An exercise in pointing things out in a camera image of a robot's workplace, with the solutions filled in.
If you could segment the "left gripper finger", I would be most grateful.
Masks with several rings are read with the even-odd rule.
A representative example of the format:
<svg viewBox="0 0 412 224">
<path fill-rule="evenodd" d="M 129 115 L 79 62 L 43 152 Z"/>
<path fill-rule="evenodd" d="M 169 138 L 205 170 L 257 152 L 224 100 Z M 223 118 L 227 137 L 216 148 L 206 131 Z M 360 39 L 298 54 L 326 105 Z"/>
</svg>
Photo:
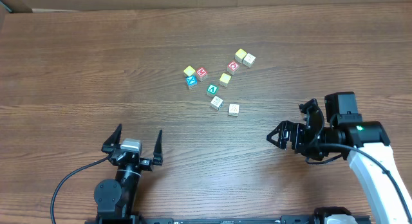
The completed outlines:
<svg viewBox="0 0 412 224">
<path fill-rule="evenodd" d="M 153 165 L 163 164 L 163 154 L 162 154 L 162 133 L 160 130 L 153 151 Z"/>
<path fill-rule="evenodd" d="M 122 124 L 119 124 L 110 137 L 102 144 L 103 150 L 114 150 L 119 147 L 120 137 L 122 133 Z"/>
</svg>

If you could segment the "white letter block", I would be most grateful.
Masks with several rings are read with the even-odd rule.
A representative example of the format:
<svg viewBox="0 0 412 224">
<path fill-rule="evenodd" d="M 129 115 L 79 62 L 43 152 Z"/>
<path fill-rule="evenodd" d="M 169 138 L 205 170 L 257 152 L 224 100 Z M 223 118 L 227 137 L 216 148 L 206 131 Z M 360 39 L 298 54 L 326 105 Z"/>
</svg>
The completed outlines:
<svg viewBox="0 0 412 224">
<path fill-rule="evenodd" d="M 228 115 L 237 117 L 239 115 L 239 104 L 229 104 Z"/>
</svg>

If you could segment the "white patterned block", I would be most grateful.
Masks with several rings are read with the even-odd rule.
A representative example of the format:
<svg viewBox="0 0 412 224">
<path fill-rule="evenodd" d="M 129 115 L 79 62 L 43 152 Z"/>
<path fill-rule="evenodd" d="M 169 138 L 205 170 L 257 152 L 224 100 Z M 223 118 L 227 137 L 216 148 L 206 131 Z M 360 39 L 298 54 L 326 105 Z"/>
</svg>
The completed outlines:
<svg viewBox="0 0 412 224">
<path fill-rule="evenodd" d="M 219 98 L 218 96 L 214 96 L 214 98 L 211 100 L 211 107 L 217 111 L 219 111 L 222 108 L 223 104 L 223 99 Z"/>
</svg>

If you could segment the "green A block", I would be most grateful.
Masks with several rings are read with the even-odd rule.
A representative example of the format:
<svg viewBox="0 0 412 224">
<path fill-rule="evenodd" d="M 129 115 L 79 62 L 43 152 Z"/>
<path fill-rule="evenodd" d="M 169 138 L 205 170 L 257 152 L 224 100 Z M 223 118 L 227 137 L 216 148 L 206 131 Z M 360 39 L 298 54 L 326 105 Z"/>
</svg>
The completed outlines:
<svg viewBox="0 0 412 224">
<path fill-rule="evenodd" d="M 218 92 L 219 87 L 215 86 L 214 84 L 210 84 L 207 88 L 206 94 L 210 97 L 214 97 Z"/>
</svg>

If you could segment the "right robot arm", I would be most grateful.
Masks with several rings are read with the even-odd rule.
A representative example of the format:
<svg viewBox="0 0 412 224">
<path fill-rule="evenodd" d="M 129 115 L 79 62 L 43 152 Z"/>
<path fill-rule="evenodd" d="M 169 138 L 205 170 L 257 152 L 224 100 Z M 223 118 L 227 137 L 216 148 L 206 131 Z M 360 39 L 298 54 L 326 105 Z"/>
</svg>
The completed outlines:
<svg viewBox="0 0 412 224">
<path fill-rule="evenodd" d="M 329 94 L 324 103 L 324 111 L 314 98 L 300 104 L 304 122 L 280 122 L 267 141 L 280 149 L 291 147 L 309 165 L 346 160 L 377 223 L 411 223 L 411 196 L 382 124 L 363 121 L 353 92 Z"/>
</svg>

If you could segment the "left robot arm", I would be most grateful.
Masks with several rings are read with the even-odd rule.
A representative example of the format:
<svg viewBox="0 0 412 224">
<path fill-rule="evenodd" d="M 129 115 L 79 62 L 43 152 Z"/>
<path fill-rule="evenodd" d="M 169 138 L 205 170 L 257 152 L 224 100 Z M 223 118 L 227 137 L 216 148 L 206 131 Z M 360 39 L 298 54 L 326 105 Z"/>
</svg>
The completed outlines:
<svg viewBox="0 0 412 224">
<path fill-rule="evenodd" d="M 141 214 L 133 212 L 138 183 L 142 172 L 151 172 L 154 166 L 163 164 L 161 131 L 152 158 L 141 157 L 141 140 L 121 140 L 121 133 L 120 124 L 102 144 L 101 151 L 108 155 L 107 161 L 117 168 L 117 172 L 113 179 L 102 180 L 95 187 L 96 223 L 145 223 Z"/>
</svg>

